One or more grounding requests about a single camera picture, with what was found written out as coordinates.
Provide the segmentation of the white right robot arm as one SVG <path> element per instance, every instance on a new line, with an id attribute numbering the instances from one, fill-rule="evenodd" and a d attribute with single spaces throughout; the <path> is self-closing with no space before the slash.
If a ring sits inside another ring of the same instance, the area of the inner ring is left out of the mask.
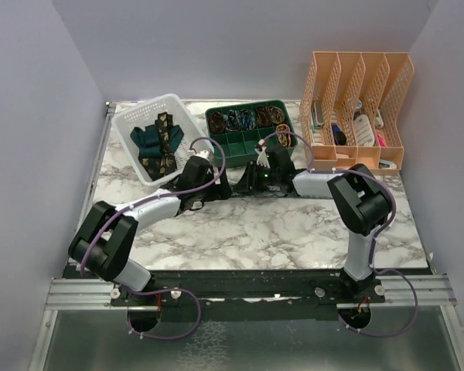
<path id="1" fill-rule="evenodd" d="M 340 282 L 339 292 L 349 302 L 367 294 L 365 280 L 373 274 L 376 237 L 396 213 L 393 195 L 368 167 L 357 164 L 331 171 L 296 168 L 288 152 L 275 145 L 248 162 L 232 190 L 248 196 L 279 191 L 303 199 L 332 199 L 349 230 L 343 267 L 349 277 Z"/>

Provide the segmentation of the grey blue floral tie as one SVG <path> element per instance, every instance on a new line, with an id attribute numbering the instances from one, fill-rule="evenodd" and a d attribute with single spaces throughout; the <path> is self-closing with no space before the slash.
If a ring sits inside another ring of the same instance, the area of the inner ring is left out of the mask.
<path id="1" fill-rule="evenodd" d="M 292 189 L 283 185 L 256 185 L 248 188 L 245 185 L 236 184 L 232 190 L 237 197 L 295 198 L 297 196 Z"/>

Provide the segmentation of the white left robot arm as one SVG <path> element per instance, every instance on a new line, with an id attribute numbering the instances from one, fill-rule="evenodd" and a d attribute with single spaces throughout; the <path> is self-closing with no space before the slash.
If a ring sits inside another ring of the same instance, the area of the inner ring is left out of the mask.
<path id="1" fill-rule="evenodd" d="M 215 174 L 210 160 L 193 155 L 180 175 L 150 196 L 119 206 L 93 204 L 68 255 L 80 264 L 82 274 L 89 270 L 104 281 L 124 285 L 135 303 L 146 305 L 155 296 L 152 274 L 129 257 L 138 231 L 176 217 L 194 203 L 228 199 L 231 193 L 225 168 Z"/>

